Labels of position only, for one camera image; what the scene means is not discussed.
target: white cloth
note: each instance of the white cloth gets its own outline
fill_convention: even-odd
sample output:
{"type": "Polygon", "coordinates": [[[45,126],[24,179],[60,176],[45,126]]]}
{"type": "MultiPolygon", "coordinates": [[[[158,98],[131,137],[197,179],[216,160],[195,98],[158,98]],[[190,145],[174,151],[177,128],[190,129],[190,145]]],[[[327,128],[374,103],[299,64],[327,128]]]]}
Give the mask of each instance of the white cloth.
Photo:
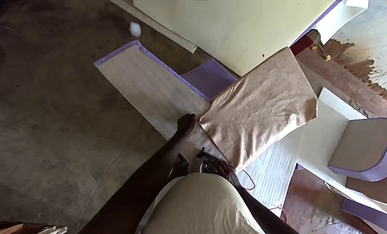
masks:
{"type": "Polygon", "coordinates": [[[263,234],[237,190],[215,174],[192,173],[160,192],[142,234],[263,234]]]}

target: red wire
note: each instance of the red wire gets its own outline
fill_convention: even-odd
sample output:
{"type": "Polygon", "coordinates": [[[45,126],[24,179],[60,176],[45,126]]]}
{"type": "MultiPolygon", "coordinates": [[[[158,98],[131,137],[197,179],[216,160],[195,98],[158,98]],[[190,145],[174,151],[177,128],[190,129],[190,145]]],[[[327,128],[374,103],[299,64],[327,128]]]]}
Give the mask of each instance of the red wire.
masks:
{"type": "Polygon", "coordinates": [[[281,208],[281,207],[275,207],[275,208],[271,208],[269,210],[273,210],[273,209],[281,209],[282,211],[284,211],[284,221],[287,223],[287,213],[286,213],[286,211],[283,208],[281,208]]]}
{"type": "Polygon", "coordinates": [[[253,183],[253,187],[252,187],[251,189],[245,189],[245,190],[251,191],[251,190],[255,189],[255,184],[254,184],[254,181],[253,181],[253,179],[251,178],[251,176],[249,176],[249,174],[248,174],[245,170],[243,170],[243,172],[245,172],[245,173],[248,175],[248,178],[249,178],[249,179],[251,180],[251,182],[253,183]]]}
{"type": "MultiPolygon", "coordinates": [[[[245,172],[248,175],[248,178],[253,183],[253,187],[251,189],[245,189],[245,190],[251,191],[251,190],[255,189],[255,183],[254,183],[253,179],[251,178],[251,176],[245,170],[243,170],[243,172],[245,172]]],[[[273,209],[281,209],[282,212],[284,212],[284,221],[287,223],[287,213],[286,213],[286,211],[283,208],[281,208],[281,207],[275,207],[275,208],[271,208],[269,210],[273,210],[273,209]]]]}

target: concrete floor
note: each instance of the concrete floor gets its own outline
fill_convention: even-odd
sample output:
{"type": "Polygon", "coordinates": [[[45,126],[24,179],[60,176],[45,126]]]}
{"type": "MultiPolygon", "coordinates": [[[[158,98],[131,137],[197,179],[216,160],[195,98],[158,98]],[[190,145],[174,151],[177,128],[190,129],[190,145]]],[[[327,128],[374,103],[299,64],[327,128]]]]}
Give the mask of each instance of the concrete floor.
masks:
{"type": "MultiPolygon", "coordinates": [[[[165,143],[92,65],[136,39],[130,21],[108,0],[18,0],[0,18],[0,217],[76,233],[165,143]]],[[[141,28],[179,74],[210,58],[141,28]]],[[[315,205],[289,204],[290,221],[315,205]]]]}
{"type": "Polygon", "coordinates": [[[332,38],[355,43],[341,56],[346,63],[373,59],[375,69],[369,77],[387,89],[387,0],[370,0],[368,9],[345,24],[332,38]]]}
{"type": "Polygon", "coordinates": [[[302,234],[376,234],[361,219],[341,210],[343,196],[308,170],[295,170],[284,202],[287,222],[302,234]]]}

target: brown debris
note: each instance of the brown debris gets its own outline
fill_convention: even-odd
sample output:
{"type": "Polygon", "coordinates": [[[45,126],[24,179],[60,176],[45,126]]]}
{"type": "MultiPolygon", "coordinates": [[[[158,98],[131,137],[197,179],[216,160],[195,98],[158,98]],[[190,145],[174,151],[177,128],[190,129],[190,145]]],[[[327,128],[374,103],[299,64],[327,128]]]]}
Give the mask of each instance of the brown debris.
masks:
{"type": "Polygon", "coordinates": [[[378,83],[373,83],[368,76],[373,69],[374,60],[368,59],[360,62],[354,62],[347,64],[340,59],[340,56],[349,48],[354,46],[354,43],[341,43],[338,40],[331,39],[324,46],[323,49],[328,55],[332,56],[332,59],[342,65],[353,76],[360,79],[363,83],[367,84],[372,90],[378,93],[387,101],[387,90],[381,87],[378,83]]]}

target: hand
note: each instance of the hand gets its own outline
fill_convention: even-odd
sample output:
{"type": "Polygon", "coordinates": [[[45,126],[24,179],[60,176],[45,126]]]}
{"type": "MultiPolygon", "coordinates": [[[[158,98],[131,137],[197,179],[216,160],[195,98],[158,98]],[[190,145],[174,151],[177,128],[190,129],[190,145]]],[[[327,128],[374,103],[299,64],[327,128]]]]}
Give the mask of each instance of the hand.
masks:
{"type": "Polygon", "coordinates": [[[198,125],[198,116],[196,114],[185,114],[178,119],[178,133],[182,137],[188,137],[198,125]]]}
{"type": "Polygon", "coordinates": [[[212,160],[211,162],[215,169],[218,171],[218,175],[229,181],[234,186],[234,188],[242,188],[241,183],[238,180],[237,174],[235,173],[235,170],[231,165],[219,160],[212,160]]]}

